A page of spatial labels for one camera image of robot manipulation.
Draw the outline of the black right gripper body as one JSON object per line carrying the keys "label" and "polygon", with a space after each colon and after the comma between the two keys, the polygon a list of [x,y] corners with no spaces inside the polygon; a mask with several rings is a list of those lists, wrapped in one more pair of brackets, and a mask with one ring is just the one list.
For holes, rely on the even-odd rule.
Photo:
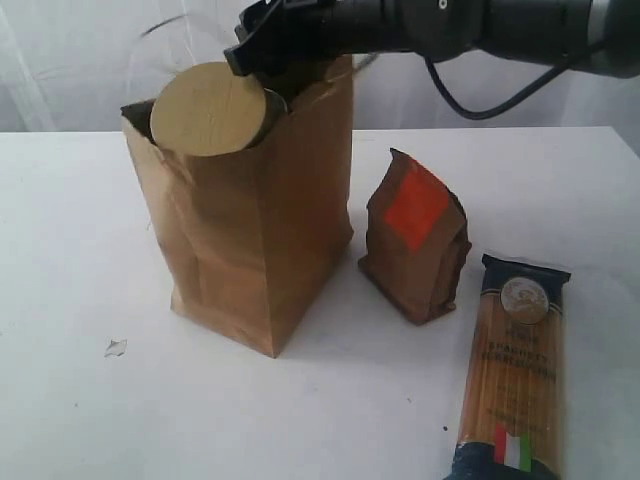
{"label": "black right gripper body", "polygon": [[480,40],[487,8],[475,0],[258,1],[241,12],[236,34],[260,45],[268,65],[379,53],[440,62]]}

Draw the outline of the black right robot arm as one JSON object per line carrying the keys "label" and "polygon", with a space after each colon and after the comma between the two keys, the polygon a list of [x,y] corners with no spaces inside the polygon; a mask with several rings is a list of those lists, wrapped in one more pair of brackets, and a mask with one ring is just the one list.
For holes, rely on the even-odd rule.
{"label": "black right robot arm", "polygon": [[225,50],[240,76],[342,55],[415,53],[444,62],[471,50],[555,65],[589,47],[576,70],[639,73],[636,1],[258,1],[240,14]]}

